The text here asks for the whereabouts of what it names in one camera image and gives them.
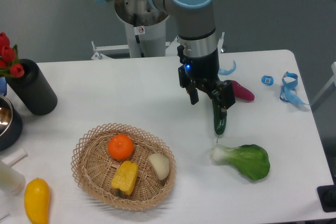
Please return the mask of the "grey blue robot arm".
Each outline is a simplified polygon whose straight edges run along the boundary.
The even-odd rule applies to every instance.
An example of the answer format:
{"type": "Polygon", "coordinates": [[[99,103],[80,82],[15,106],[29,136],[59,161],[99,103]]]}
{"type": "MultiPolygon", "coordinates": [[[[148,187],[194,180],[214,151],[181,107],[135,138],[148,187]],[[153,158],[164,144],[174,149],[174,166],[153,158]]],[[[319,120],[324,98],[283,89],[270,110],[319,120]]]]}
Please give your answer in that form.
{"type": "Polygon", "coordinates": [[[198,102],[198,92],[205,92],[213,102],[214,116],[224,119],[235,103],[230,81],[218,77],[219,50],[217,47],[213,0],[96,0],[114,1],[118,17],[133,29],[136,42],[146,28],[173,17],[177,26],[177,54],[180,86],[198,102]]]}

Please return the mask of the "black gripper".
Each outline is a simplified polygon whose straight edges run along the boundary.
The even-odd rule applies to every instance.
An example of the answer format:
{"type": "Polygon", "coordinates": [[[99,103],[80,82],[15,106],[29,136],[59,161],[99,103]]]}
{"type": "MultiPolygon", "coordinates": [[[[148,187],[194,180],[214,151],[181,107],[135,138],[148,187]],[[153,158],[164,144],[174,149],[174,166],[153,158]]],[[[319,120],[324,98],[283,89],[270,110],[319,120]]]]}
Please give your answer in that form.
{"type": "Polygon", "coordinates": [[[230,80],[220,81],[218,77],[218,50],[201,57],[188,57],[184,46],[177,47],[177,55],[182,66],[178,68],[179,82],[190,96],[190,102],[198,101],[198,90],[206,93],[212,100],[214,119],[224,119],[227,110],[235,104],[233,85],[230,80]]]}

